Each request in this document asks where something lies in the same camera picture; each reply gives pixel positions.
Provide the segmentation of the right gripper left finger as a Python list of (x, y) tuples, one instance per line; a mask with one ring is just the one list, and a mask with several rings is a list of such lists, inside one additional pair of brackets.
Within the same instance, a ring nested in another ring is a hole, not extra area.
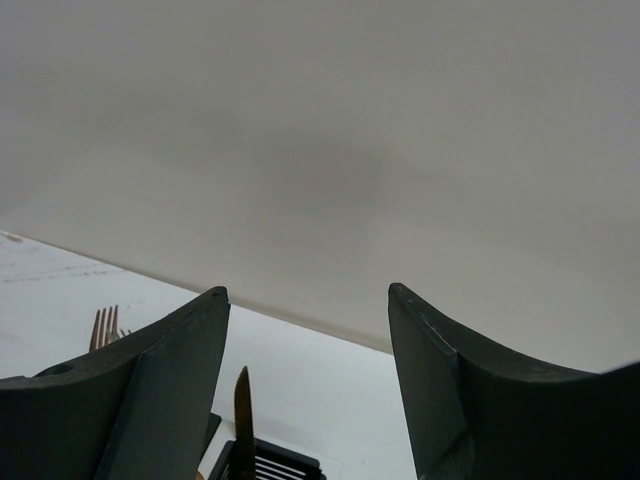
[(106, 347), (2, 380), (2, 478), (195, 478), (229, 315), (214, 287)]

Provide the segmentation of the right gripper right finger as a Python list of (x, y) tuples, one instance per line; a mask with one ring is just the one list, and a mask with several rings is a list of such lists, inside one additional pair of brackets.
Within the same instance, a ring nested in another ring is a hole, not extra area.
[(635, 479), (639, 367), (590, 373), (388, 290), (393, 356), (420, 479)]

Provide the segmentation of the black utensil rack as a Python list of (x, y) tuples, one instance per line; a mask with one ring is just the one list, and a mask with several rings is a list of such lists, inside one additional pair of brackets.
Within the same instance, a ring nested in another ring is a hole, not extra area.
[[(231, 479), (235, 440), (222, 417), (210, 413), (201, 459), (210, 450), (218, 453), (209, 470), (209, 479)], [(261, 439), (256, 440), (257, 479), (326, 479), (317, 459)]]

